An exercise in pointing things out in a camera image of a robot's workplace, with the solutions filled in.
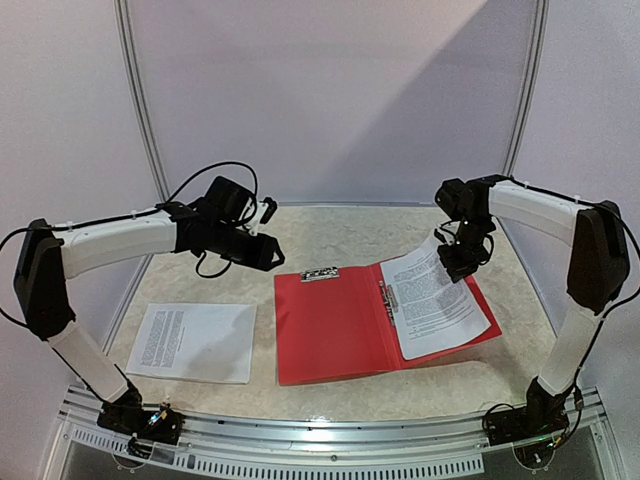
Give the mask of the chrome spine lever clip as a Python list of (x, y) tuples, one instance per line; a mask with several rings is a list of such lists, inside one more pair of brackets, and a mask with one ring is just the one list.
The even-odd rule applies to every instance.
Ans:
[(393, 289), (390, 285), (387, 285), (384, 281), (379, 282), (383, 304), (385, 306), (387, 316), (392, 325), (395, 324), (395, 314), (398, 312), (398, 304), (395, 299)]

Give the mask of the red file folder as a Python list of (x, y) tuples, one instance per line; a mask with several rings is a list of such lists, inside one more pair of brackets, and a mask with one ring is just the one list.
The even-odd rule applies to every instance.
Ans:
[(378, 264), (347, 267), (305, 282), (301, 273), (274, 277), (278, 381), (315, 384), (407, 370), (498, 338), (502, 331), (475, 280), (462, 284), (489, 322), (478, 337), (407, 360), (383, 299)]

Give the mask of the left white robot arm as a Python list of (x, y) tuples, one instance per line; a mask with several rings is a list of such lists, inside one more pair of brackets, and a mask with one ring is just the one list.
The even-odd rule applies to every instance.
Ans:
[(32, 221), (24, 232), (13, 278), (26, 329), (47, 343), (128, 434), (148, 426), (148, 412), (131, 397), (126, 375), (81, 327), (68, 283), (89, 272), (159, 254), (214, 254), (238, 266), (271, 271), (285, 256), (261, 232), (278, 209), (223, 176), (190, 203), (172, 200), (149, 209), (78, 224)]

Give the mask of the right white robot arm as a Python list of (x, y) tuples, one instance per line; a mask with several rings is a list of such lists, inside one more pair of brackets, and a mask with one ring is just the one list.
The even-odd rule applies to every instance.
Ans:
[(500, 220), (545, 234), (565, 247), (565, 317), (535, 383), (547, 396), (567, 393), (604, 319), (624, 303), (619, 296), (631, 273), (632, 235), (618, 205), (499, 174), (448, 179), (437, 190), (435, 202), (457, 226), (453, 237), (437, 249), (453, 282), (473, 275), (489, 261), (487, 242)]

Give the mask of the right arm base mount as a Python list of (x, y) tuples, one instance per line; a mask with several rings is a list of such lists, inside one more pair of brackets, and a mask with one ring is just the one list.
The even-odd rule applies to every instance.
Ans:
[(491, 446), (543, 438), (568, 427), (564, 400), (548, 395), (529, 397), (522, 407), (497, 404), (482, 417), (482, 430)]

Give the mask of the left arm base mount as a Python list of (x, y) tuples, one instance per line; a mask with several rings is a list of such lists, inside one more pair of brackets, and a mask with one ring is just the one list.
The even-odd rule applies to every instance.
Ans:
[(176, 445), (180, 438), (185, 416), (162, 404), (158, 410), (145, 410), (137, 392), (126, 392), (114, 402), (104, 402), (97, 425), (116, 433), (151, 442)]

